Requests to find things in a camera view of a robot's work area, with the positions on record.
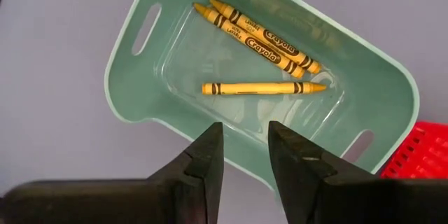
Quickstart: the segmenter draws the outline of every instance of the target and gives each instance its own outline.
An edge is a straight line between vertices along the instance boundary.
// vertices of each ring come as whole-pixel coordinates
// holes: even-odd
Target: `mint green basket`
[[[328,89],[313,95],[203,96],[204,82],[291,77],[193,10],[192,2],[208,0],[135,0],[104,80],[116,116],[131,123],[157,121],[187,139],[221,121],[226,160],[269,186],[274,186],[267,149],[270,120],[376,172],[417,117],[419,95],[409,72],[301,0],[221,1],[322,63],[320,73],[303,80],[325,83]],[[154,5],[161,10],[135,55],[137,34]]]

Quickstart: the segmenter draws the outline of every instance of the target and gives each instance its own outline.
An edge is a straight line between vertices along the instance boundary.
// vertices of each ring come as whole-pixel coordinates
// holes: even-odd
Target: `crayon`
[[[245,29],[261,42],[275,49],[279,54],[293,60],[299,67],[302,67],[313,74],[317,74],[321,70],[321,66],[317,61],[295,49],[292,45],[289,45],[271,31],[252,21],[237,9],[218,0],[210,0],[210,3],[219,13],[228,18],[229,21]]]
[[[318,83],[204,83],[203,95],[280,95],[280,94],[311,94],[323,91],[325,85]]]
[[[260,42],[254,36],[250,35],[240,27],[235,24],[232,24],[227,18],[223,15],[219,14],[217,11],[211,10],[205,6],[202,6],[198,3],[194,3],[194,7],[196,10],[204,16],[208,21],[221,28],[224,32],[232,35],[239,42],[245,44],[250,49],[256,51],[259,55],[263,56],[270,62],[274,63],[277,67],[283,69],[290,75],[301,78],[305,73],[305,70],[299,67],[292,60],[279,55],[269,46]]]

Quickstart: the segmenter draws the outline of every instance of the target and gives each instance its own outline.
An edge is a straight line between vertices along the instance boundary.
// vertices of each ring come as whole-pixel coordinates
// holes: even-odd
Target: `red basket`
[[[448,179],[448,125],[417,122],[381,177]]]

